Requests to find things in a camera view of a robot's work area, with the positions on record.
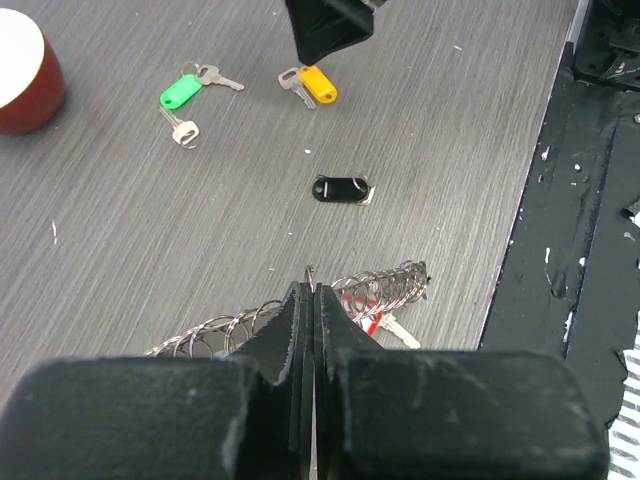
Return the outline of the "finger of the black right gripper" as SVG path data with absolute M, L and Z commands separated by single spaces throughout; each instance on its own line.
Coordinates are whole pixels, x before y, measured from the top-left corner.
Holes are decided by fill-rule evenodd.
M 359 0 L 286 0 L 297 57 L 306 66 L 370 38 L 374 10 Z

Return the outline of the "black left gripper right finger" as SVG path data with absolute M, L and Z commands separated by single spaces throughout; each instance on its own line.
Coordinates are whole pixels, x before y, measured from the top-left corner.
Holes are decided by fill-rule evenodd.
M 314 293 L 322 479 L 602 479 L 609 451 L 579 382 L 532 351 L 392 350 Z

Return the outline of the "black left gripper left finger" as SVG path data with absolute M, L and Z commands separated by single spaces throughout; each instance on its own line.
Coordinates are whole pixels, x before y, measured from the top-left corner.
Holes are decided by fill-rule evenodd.
M 305 479 L 312 321 L 221 359 L 58 359 L 1 417 L 5 479 Z

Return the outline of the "yellow tag key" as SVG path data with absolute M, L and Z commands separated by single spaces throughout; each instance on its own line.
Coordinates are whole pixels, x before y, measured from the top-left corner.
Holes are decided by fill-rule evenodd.
M 297 95 L 309 110 L 338 98 L 337 88 L 317 66 L 290 68 L 278 76 L 278 83 L 283 90 Z

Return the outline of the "black tag key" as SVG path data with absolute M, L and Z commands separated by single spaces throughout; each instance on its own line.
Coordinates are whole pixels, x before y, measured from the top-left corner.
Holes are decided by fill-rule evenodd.
M 318 176 L 311 187 L 313 197 L 324 203 L 368 205 L 375 186 L 365 177 Z

